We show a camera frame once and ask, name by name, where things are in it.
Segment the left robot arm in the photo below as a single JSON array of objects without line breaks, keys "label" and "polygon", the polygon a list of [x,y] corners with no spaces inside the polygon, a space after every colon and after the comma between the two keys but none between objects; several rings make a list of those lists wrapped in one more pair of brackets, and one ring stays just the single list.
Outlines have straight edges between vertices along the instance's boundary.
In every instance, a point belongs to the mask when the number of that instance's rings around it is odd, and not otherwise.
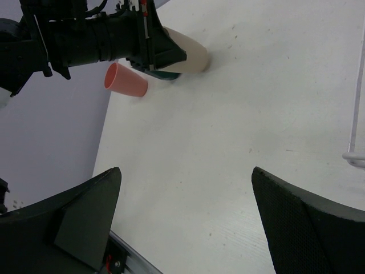
[{"label": "left robot arm", "polygon": [[21,1],[20,21],[1,19],[1,107],[6,107],[35,72],[70,79],[69,69],[121,58],[143,73],[173,80],[167,67],[188,53],[162,26],[154,1]]}]

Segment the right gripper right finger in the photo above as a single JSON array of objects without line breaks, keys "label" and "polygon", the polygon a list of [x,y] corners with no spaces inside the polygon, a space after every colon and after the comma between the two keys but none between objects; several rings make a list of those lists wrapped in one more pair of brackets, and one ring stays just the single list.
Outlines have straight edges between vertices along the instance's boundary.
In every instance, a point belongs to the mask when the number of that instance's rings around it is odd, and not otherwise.
[{"label": "right gripper right finger", "polygon": [[364,273],[364,211],[259,167],[252,186],[276,273]]}]

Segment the beige plastic cup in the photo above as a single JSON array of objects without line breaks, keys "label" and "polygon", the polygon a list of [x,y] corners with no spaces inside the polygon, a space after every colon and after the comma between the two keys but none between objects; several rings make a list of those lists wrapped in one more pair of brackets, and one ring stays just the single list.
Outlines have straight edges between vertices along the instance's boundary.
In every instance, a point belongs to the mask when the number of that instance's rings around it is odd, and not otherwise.
[{"label": "beige plastic cup", "polygon": [[160,68],[159,71],[197,74],[203,72],[208,67],[209,54],[203,45],[168,27],[165,27],[165,30],[173,41],[186,52],[186,60],[177,62],[165,68]]}]

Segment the dark green mug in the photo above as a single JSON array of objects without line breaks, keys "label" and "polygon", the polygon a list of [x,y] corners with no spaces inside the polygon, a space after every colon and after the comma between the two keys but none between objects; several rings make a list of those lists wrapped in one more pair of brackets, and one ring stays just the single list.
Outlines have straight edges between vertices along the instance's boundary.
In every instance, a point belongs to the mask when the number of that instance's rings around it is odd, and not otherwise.
[{"label": "dark green mug", "polygon": [[180,73],[166,72],[166,71],[146,71],[147,75],[159,80],[173,81],[179,78]]}]

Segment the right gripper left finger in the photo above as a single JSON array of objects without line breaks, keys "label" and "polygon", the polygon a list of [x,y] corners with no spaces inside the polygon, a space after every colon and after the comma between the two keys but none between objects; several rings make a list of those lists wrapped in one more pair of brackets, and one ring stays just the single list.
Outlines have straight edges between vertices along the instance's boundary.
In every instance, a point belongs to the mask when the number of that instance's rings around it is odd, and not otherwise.
[{"label": "right gripper left finger", "polygon": [[121,186],[111,168],[1,215],[1,273],[97,273]]}]

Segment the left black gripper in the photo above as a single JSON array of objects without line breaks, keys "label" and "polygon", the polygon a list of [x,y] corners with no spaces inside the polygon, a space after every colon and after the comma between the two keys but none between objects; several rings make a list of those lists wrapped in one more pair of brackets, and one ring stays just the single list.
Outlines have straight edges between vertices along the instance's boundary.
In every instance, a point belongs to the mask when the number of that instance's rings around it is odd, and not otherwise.
[{"label": "left black gripper", "polygon": [[[70,67],[131,57],[139,51],[136,6],[139,1],[120,1],[116,12],[100,12],[95,18],[60,19],[51,22],[53,45],[51,65],[54,71]],[[148,28],[152,39],[152,61],[162,70],[187,60],[186,52],[162,26],[154,1],[148,1]],[[132,59],[131,67],[160,80],[176,80],[179,73],[149,71]]]}]

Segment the salmon pink plastic cup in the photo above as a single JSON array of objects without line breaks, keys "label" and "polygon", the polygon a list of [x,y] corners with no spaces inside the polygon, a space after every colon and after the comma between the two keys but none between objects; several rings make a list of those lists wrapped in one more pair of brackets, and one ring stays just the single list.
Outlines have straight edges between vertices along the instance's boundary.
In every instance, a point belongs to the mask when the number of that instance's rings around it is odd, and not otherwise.
[{"label": "salmon pink plastic cup", "polygon": [[120,63],[112,63],[104,78],[107,90],[141,98],[148,90],[148,81]]}]

